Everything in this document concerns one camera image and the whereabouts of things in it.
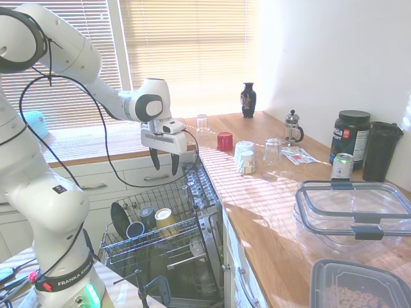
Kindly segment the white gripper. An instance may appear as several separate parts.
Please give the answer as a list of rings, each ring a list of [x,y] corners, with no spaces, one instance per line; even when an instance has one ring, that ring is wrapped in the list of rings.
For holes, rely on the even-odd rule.
[[[141,144],[149,148],[150,157],[156,170],[160,170],[157,150],[171,153],[171,173],[172,175],[177,174],[180,162],[178,154],[187,152],[187,141],[184,132],[156,135],[149,130],[148,124],[142,124]]]

